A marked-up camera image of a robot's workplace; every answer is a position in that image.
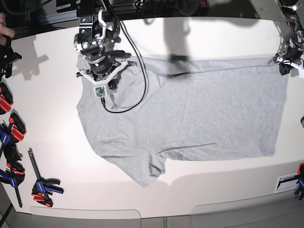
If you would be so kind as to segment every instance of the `white tabletop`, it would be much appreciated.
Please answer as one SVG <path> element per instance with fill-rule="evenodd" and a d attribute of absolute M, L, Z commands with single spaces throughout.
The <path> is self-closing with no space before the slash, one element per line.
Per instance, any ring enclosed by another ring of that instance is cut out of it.
<path fill-rule="evenodd" d="M 188 55 L 190 59 L 273 57 L 281 43 L 279 30 L 268 20 L 168 18 L 154 19 L 151 24 L 142 19 L 125 24 L 143 56 L 161 59 L 171 53 Z M 140 187 L 122 170 L 96 155 L 85 137 L 76 109 L 82 94 L 73 46 L 77 31 L 78 28 L 69 28 L 12 43 L 23 59 L 14 64 L 13 76 L 5 82 L 13 93 L 13 108 L 27 128 L 24 140 L 18 143 L 26 169 L 26 178 L 19 186 L 23 208 L 18 206 L 14 189 L 4 185 L 16 211 L 37 214 L 37 209 L 33 212 L 31 207 L 44 207 L 31 196 L 36 176 L 29 148 L 33 149 L 41 175 L 61 180 L 65 192 L 51 196 L 53 208 L 136 210 L 141 218 L 187 215 L 197 205 L 273 194 L 278 176 L 296 172 L 304 161 L 304 129 L 300 124 L 304 115 L 304 80 L 289 77 L 273 157 L 167 160 L 166 173 L 150 186 Z M 123 34 L 121 38 L 114 48 L 133 53 Z M 1 118 L 7 122 L 9 114 Z M 3 156 L 0 167 L 4 169 L 5 164 Z M 69 217 L 69 210 L 65 211 L 59 216 Z"/>

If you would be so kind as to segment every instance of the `gray t-shirt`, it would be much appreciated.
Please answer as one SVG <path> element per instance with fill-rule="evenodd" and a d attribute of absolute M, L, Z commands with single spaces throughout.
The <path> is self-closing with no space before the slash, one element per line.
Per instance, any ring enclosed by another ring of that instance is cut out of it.
<path fill-rule="evenodd" d="M 268 65 L 268 59 L 144 61 L 147 95 L 123 114 L 108 113 L 92 84 L 82 80 L 79 117 L 99 156 L 145 187 L 165 173 L 167 158 L 210 161 L 274 154 L 288 81 L 278 65 Z M 140 100 L 140 67 L 124 70 L 118 86 L 106 98 L 106 107 L 115 112 Z"/>

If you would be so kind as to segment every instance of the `human hand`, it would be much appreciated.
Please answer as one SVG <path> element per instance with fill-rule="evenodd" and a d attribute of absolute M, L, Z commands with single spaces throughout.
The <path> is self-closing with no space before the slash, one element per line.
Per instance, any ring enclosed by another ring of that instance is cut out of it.
<path fill-rule="evenodd" d="M 0 13 L 0 45 L 4 46 L 6 44 L 6 38 L 4 36 L 8 36 L 13 38 L 15 35 L 15 31 L 5 27 L 5 15 Z"/>

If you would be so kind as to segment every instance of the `wire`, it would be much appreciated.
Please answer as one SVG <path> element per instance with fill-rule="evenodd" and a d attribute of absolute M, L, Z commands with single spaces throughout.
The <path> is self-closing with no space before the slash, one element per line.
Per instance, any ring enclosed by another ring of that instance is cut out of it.
<path fill-rule="evenodd" d="M 133 40 L 131 39 L 131 37 L 130 37 L 128 31 L 127 31 L 126 26 L 124 25 L 123 22 L 121 22 L 121 21 L 119 20 L 117 14 L 114 12 L 114 10 L 113 10 L 113 8 L 112 8 L 110 2 L 109 2 L 108 0 L 104 0 L 104 3 L 105 3 L 105 6 L 108 6 L 108 8 L 109 8 L 109 13 L 111 13 L 111 14 L 117 19 L 117 21 L 118 21 L 118 23 L 119 23 L 119 25 L 120 25 L 120 27 L 121 27 L 121 29 L 122 29 L 124 35 L 126 36 L 126 38 L 128 39 L 129 43 L 131 44 L 131 46 L 132 46 L 134 52 L 136 53 L 136 56 L 137 56 L 137 58 L 138 58 L 139 64 L 140 64 L 141 69 L 142 69 L 142 75 L 143 75 L 143 79 L 144 79 L 144 91 L 143 91 L 143 95 L 142 95 L 140 101 L 139 101 L 137 104 L 135 104 L 133 107 L 131 107 L 131 108 L 127 109 L 127 110 L 124 110 L 124 111 L 120 111 L 120 112 L 112 112 L 112 111 L 110 111 L 110 110 L 108 110 L 108 109 L 106 108 L 106 106 L 105 106 L 105 99 L 104 99 L 104 98 L 101 98 L 101 103 L 103 104 L 104 109 L 105 109 L 106 111 L 108 111 L 109 113 L 126 113 L 126 112 L 128 112 L 128 111 L 134 109 L 135 107 L 137 107 L 137 106 L 143 101 L 143 99 L 145 98 L 146 91 L 147 91 L 147 79 L 146 79 L 146 74 L 147 74 L 147 72 L 146 72 L 146 70 L 145 70 L 145 66 L 143 67 L 143 65 L 144 65 L 143 57 L 142 57 L 141 53 L 139 52 L 137 46 L 134 44 Z"/>
<path fill-rule="evenodd" d="M 8 8 L 7 4 L 6 4 L 6 0 L 1 0 L 2 2 L 2 5 L 4 7 L 4 9 L 9 13 L 9 14 L 12 14 L 12 15 L 23 15 L 23 14 L 26 14 L 26 13 L 31 13 L 31 12 L 34 12 L 38 9 L 40 9 L 41 7 L 43 7 L 44 5 L 48 4 L 49 2 L 51 2 L 52 0 L 47 0 L 46 2 L 40 4 L 40 5 L 37 5 L 37 6 L 34 6 L 32 7 L 31 9 L 28 9 L 28 10 L 23 10 L 23 11 L 12 11 Z"/>

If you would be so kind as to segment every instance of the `white table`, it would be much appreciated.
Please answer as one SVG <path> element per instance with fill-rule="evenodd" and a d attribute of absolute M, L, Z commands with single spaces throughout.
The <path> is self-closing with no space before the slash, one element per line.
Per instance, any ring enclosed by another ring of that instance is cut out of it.
<path fill-rule="evenodd" d="M 272 57 L 280 46 L 273 21 L 225 18 L 155 19 L 125 22 L 130 36 L 145 57 L 167 59 L 169 54 L 190 59 Z M 140 187 L 90 147 L 76 105 L 82 94 L 76 78 L 77 53 L 73 40 L 78 28 L 44 33 L 13 41 L 22 60 L 14 64 L 6 83 L 13 93 L 13 108 L 26 124 L 18 150 L 26 178 L 19 186 L 23 208 L 15 191 L 4 185 L 16 211 L 73 217 L 112 215 L 112 218 L 148 218 L 187 215 L 197 205 L 217 204 L 271 195 L 278 176 L 294 173 L 304 161 L 304 80 L 289 77 L 287 101 L 273 157 L 236 161 L 166 161 L 166 173 L 147 188 Z M 133 53 L 121 34 L 115 49 Z M 8 121 L 9 114 L 1 118 Z M 44 178 L 58 178 L 65 192 L 51 196 L 55 209 L 43 207 L 31 196 L 36 176 L 28 156 L 32 148 Z M 5 167 L 4 156 L 0 167 Z"/>

